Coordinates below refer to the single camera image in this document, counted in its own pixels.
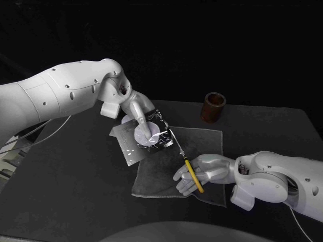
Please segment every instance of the dark gray table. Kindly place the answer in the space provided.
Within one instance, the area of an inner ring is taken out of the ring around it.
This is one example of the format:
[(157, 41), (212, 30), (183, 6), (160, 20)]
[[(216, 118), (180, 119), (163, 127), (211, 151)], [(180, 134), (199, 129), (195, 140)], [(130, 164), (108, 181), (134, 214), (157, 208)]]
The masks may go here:
[[(237, 158), (268, 150), (323, 161), (323, 142), (299, 109), (226, 105), (218, 123), (199, 117), (200, 103), (154, 101), (172, 126), (224, 131), (224, 155)], [(275, 241), (307, 241), (287, 206), (255, 202), (247, 212), (187, 199), (131, 196), (138, 164), (127, 167), (112, 119), (101, 102), (76, 114), (58, 134), (35, 146), (0, 195), (0, 235), (40, 241), (98, 241), (128, 227), (157, 221), (193, 221), (237, 228)], [(40, 139), (65, 118), (45, 128)], [(297, 215), (313, 241), (323, 224)]]

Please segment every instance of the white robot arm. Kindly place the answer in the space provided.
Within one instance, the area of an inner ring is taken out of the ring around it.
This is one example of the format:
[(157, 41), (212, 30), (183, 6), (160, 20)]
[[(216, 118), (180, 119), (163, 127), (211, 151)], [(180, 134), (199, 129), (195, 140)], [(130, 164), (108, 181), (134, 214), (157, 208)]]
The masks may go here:
[(29, 79), (0, 85), (0, 149), (10, 137), (35, 124), (74, 115), (104, 101), (101, 115), (115, 118), (120, 107), (151, 134), (144, 113), (154, 109), (133, 90), (120, 64), (111, 59), (61, 64)]
[[(287, 204), (296, 212), (323, 222), (323, 162), (258, 152), (232, 160), (222, 155), (205, 154), (190, 161), (202, 183), (235, 183), (231, 201), (247, 211), (255, 198)], [(196, 186), (183, 166), (174, 180), (177, 189), (189, 195)]]

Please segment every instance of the brown cup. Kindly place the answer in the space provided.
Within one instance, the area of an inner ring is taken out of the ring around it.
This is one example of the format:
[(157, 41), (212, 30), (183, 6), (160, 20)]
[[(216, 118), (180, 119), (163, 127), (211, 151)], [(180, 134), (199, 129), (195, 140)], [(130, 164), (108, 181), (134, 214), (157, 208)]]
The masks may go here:
[(211, 92), (205, 96), (200, 117), (209, 124), (218, 121), (221, 111), (224, 109), (226, 100), (225, 96), (216, 92)]

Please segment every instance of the white round object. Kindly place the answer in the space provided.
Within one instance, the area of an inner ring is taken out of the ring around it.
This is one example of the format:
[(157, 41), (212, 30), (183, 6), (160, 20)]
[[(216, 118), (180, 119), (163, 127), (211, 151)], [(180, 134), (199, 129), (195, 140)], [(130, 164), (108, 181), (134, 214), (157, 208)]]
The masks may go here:
[(130, 120), (133, 120), (133, 118), (128, 115), (125, 115), (121, 119), (121, 124), (127, 123)]
[(147, 122), (147, 125), (149, 125), (149, 130), (151, 133), (151, 138), (150, 139), (146, 138), (143, 130), (141, 130), (141, 125), (138, 125), (134, 129), (134, 139), (140, 145), (151, 146), (151, 145), (157, 144), (160, 129), (159, 129), (159, 126), (153, 122)]

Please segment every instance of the white cable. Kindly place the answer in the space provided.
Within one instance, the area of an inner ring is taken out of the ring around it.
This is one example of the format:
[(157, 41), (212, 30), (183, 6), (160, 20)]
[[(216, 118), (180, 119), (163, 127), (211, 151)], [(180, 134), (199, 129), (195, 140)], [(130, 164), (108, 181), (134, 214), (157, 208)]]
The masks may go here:
[(40, 140), (39, 142), (36, 142), (35, 144), (32, 144), (32, 145), (29, 145), (29, 146), (23, 146), (23, 147), (20, 147), (20, 148), (16, 148), (16, 149), (12, 149), (12, 150), (7, 150), (7, 151), (4, 151), (4, 152), (1, 152), (0, 153), (0, 155), (1, 154), (4, 154), (4, 153), (7, 153), (9, 151), (13, 151), (13, 150), (19, 150), (19, 149), (23, 149), (23, 148), (27, 148), (27, 147), (32, 147), (32, 146), (35, 146), (35, 145), (37, 145), (37, 144), (40, 144), (43, 141), (46, 141), (55, 134), (56, 134), (56, 132), (61, 130), (61, 128), (63, 127), (63, 125), (65, 125), (65, 123), (61, 125), (61, 127), (58, 128), (58, 130), (43, 139), (43, 140)]
[(294, 216), (294, 220), (296, 220), (296, 223), (297, 223), (297, 225), (299, 225), (299, 227), (300, 227), (300, 229), (301, 229), (301, 225), (300, 225), (300, 223), (299, 223), (299, 221), (297, 221), (296, 216)]
[(49, 120), (49, 121), (46, 121), (35, 130), (32, 130), (26, 135), (23, 135), (20, 138), (17, 138), (16, 140), (13, 140), (13, 141), (10, 141), (9, 143), (6, 143), (4, 145), (3, 145), (3, 147), (6, 146), (6, 145), (9, 145), (10, 143), (14, 143), (14, 142), (17, 142), (19, 140), (22, 140), (23, 138), (26, 138), (29, 135), (32, 135), (45, 125), (48, 125), (48, 123), (52, 121), (52, 119)]

